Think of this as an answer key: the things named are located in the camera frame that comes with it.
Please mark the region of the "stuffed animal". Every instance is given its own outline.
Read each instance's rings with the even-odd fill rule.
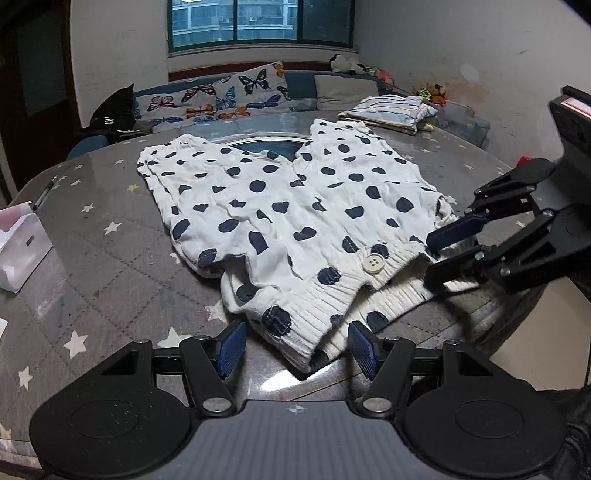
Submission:
[[[363,75],[365,73],[365,65],[353,63],[339,53],[330,59],[330,68],[333,73],[349,73],[350,75]]]

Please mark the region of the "striped towel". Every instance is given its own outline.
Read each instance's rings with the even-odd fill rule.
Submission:
[[[435,115],[437,109],[424,104],[422,97],[382,95],[367,97],[355,108],[339,113],[339,118],[362,120],[367,125],[416,135],[419,129],[429,129],[425,128],[423,119]]]

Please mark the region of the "white box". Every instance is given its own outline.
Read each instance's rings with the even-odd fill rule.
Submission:
[[[17,293],[52,246],[28,203],[0,210],[0,288]]]

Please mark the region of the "round table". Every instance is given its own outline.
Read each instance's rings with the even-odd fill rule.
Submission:
[[[0,290],[0,460],[38,467],[28,441],[29,420],[46,399],[133,339],[177,346],[188,336],[217,335],[229,317],[213,280],[195,275],[176,256],[136,160],[146,147],[191,133],[209,140],[239,140],[257,132],[307,135],[314,118],[336,112],[261,115],[175,129],[102,148],[57,165],[32,179],[13,204],[35,201],[58,176],[39,218],[53,249],[18,294]],[[510,167],[436,129],[411,137],[374,128],[423,177],[448,195],[461,215],[473,189]],[[488,225],[479,239],[497,244],[516,233],[523,218]],[[542,288],[507,295],[493,284],[438,297],[391,323],[380,336],[402,336],[424,348],[450,338],[494,353],[538,301]],[[250,334],[244,359],[228,380],[245,398],[325,400],[359,396],[368,382],[344,355],[304,379],[273,347]],[[158,386],[183,401],[180,377]]]

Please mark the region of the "gray pillow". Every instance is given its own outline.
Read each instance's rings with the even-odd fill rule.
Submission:
[[[373,80],[315,75],[318,110],[344,111],[355,107],[366,97],[378,96]]]

